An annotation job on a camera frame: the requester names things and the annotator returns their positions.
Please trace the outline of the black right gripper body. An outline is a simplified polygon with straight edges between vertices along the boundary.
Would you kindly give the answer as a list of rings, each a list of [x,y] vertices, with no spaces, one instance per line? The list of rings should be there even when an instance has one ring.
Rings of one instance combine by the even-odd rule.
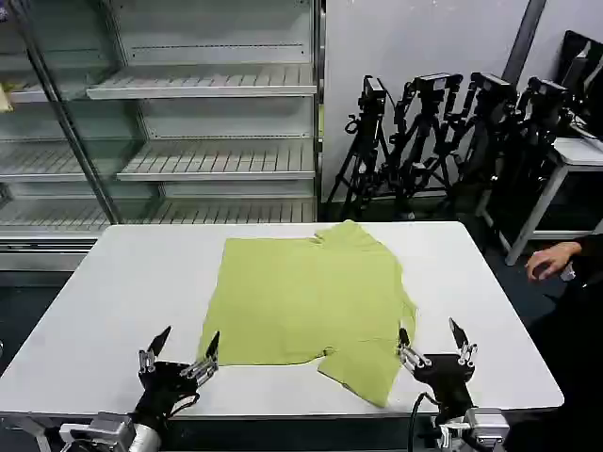
[[[463,417],[474,407],[467,383],[474,375],[474,367],[460,364],[456,354],[427,354],[430,365],[422,364],[413,371],[414,378],[427,384],[439,407],[438,417]]]

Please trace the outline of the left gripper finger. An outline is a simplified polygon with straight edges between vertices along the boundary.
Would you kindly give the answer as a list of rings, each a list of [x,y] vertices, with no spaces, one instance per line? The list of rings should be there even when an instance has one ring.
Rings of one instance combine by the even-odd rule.
[[[197,384],[205,384],[210,380],[219,369],[219,342],[220,333],[216,332],[203,357],[182,370],[180,376]]]
[[[139,351],[139,373],[155,371],[155,360],[165,346],[171,332],[171,326],[159,333],[146,349]]]

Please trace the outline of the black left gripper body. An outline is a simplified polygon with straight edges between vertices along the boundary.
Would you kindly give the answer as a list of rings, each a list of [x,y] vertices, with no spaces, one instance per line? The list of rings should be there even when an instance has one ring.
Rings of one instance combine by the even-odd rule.
[[[199,400],[195,379],[182,375],[184,363],[156,362],[154,372],[139,373],[143,395],[133,410],[133,422],[148,428],[164,428],[179,411]]]

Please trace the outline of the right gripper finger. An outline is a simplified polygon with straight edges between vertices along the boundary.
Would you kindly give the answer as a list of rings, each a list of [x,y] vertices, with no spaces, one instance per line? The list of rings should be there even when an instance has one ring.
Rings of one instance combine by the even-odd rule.
[[[398,355],[402,365],[411,373],[432,366],[432,361],[411,347],[407,330],[399,329]]]
[[[464,329],[452,317],[448,319],[448,323],[459,351],[458,364],[473,365],[472,356],[477,350],[477,345],[470,343]]]

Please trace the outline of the person's hand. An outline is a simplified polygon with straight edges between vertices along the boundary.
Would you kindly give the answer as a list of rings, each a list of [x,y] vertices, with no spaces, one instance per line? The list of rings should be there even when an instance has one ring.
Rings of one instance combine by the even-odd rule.
[[[570,259],[579,254],[582,246],[578,242],[562,242],[544,250],[536,251],[526,262],[525,269],[530,281],[543,281],[564,269]]]

